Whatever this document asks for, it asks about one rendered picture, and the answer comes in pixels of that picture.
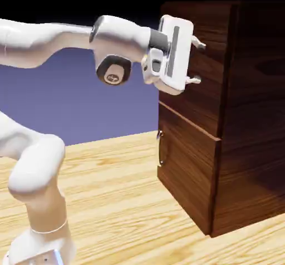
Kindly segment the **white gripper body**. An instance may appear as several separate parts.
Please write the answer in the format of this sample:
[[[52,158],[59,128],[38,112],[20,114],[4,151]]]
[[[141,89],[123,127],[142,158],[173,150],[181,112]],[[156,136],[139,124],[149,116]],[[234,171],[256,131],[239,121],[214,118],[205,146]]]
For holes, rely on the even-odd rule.
[[[167,35],[169,50],[163,57],[159,79],[154,86],[167,94],[185,90],[194,25],[191,21],[163,15],[160,31]]]

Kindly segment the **dark wood cabinet door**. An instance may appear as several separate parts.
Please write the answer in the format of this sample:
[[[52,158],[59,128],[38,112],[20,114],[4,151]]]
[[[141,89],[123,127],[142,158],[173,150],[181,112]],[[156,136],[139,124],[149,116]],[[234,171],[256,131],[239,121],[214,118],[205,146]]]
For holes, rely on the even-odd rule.
[[[189,19],[194,35],[206,44],[204,51],[193,47],[188,75],[201,83],[189,84],[178,96],[160,93],[159,100],[206,132],[220,138],[227,72],[235,41],[238,4],[232,2],[165,2],[163,14]]]
[[[158,178],[208,235],[212,227],[216,152],[220,140],[188,119],[159,104],[159,130],[164,132]]]

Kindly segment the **dark wood cabinet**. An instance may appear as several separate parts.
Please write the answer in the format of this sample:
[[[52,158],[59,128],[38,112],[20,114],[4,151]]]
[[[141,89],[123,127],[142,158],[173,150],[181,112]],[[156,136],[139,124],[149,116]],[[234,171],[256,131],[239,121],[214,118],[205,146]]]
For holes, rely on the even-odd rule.
[[[197,2],[238,4],[208,234],[217,237],[285,213],[285,0]]]

